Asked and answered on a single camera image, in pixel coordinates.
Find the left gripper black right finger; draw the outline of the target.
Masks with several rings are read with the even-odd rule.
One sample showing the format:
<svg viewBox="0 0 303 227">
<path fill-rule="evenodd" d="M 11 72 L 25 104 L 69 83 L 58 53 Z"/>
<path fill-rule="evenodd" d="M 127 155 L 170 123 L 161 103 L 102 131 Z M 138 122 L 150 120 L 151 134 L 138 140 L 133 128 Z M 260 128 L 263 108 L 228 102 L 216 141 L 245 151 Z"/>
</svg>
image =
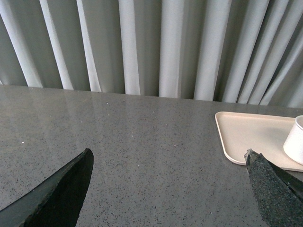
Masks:
<svg viewBox="0 0 303 227">
<path fill-rule="evenodd" d="M 270 227 L 301 227 L 302 181 L 252 149 L 247 150 L 244 158 L 262 219 Z"/>
</svg>

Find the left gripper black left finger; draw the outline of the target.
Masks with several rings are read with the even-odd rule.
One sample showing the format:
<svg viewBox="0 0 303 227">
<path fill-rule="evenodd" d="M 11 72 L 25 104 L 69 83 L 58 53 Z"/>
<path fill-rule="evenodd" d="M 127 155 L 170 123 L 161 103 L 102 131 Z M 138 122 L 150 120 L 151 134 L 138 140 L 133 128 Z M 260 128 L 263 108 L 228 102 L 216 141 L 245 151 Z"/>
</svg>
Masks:
<svg viewBox="0 0 303 227">
<path fill-rule="evenodd" d="M 94 156 L 90 149 L 72 159 L 0 212 L 2 227 L 74 227 L 89 188 Z"/>
</svg>

